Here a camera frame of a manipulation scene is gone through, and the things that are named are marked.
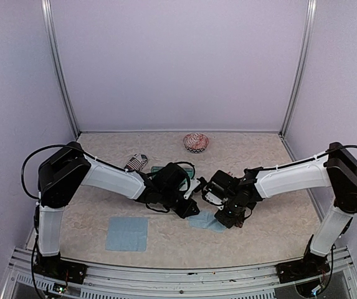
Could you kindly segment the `blue-green leather glasses case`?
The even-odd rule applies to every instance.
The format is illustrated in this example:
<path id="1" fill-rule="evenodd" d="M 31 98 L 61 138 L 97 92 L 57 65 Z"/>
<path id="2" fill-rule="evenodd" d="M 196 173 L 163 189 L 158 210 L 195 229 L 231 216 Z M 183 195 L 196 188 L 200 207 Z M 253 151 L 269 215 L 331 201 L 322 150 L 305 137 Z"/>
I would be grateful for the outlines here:
<path id="1" fill-rule="evenodd" d="M 171 188 L 187 191 L 195 172 L 193 164 L 178 162 L 168 163 L 166 166 L 152 166 L 148 175 L 159 189 Z"/>

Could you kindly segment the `brown sunglasses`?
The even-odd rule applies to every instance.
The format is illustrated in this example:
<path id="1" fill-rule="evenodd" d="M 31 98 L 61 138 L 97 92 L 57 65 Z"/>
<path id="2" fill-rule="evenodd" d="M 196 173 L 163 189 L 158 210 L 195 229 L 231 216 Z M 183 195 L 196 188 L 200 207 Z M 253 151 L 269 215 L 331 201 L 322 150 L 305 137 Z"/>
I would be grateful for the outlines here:
<path id="1" fill-rule="evenodd" d="M 234 223 L 234 226 L 237 228 L 242 228 L 244 225 L 245 218 L 244 217 L 237 217 Z"/>

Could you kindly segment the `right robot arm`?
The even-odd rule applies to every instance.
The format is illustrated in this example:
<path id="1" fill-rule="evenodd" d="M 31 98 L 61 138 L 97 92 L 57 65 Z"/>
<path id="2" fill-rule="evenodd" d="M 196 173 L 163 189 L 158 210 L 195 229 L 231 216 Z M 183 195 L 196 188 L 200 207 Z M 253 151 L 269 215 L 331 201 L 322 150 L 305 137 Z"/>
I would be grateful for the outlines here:
<path id="1" fill-rule="evenodd" d="M 216 206 L 214 217 L 230 229 L 243 223 L 247 209 L 279 194 L 330 187 L 334 200 L 297 265 L 309 277 L 317 271 L 332 245 L 357 214 L 357 159 L 339 142 L 307 159 L 270 168 L 245 169 L 241 178 L 218 170 L 202 189 L 202 198 Z"/>

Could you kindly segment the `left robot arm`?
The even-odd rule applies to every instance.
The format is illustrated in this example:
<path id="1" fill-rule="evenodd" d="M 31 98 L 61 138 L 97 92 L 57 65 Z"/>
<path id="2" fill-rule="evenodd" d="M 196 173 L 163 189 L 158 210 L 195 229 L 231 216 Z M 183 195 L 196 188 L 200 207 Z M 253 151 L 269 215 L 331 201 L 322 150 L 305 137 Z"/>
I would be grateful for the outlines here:
<path id="1" fill-rule="evenodd" d="M 119 194 L 144 204 L 160 204 L 163 212 L 173 211 L 185 219 L 200 213 L 193 193 L 200 181 L 171 162 L 153 173 L 119 168 L 85 152 L 72 141 L 58 145 L 57 151 L 38 169 L 37 248 L 43 256 L 40 264 L 53 277 L 62 276 L 66 264 L 60 254 L 60 230 L 65 207 L 80 186 L 90 186 Z"/>

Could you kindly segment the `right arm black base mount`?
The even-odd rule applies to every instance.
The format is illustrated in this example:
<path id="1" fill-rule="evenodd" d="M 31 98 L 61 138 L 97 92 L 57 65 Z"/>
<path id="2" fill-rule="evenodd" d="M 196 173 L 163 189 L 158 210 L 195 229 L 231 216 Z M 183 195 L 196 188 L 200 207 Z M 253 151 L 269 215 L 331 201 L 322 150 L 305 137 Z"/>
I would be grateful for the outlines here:
<path id="1" fill-rule="evenodd" d="M 280 283 L 303 280 L 330 271 L 327 255 L 313 254 L 309 246 L 306 247 L 302 258 L 278 263 L 275 268 Z"/>

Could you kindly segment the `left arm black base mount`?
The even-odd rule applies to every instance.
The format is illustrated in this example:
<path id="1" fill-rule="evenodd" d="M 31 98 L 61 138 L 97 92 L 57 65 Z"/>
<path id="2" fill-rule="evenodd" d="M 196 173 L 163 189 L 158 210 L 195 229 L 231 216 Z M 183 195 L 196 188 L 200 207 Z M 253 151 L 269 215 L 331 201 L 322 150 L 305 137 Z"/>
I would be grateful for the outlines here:
<path id="1" fill-rule="evenodd" d="M 51 257 L 39 255 L 34 262 L 34 272 L 66 283 L 82 285 L 87 266 L 83 263 L 61 259 L 60 254 Z"/>

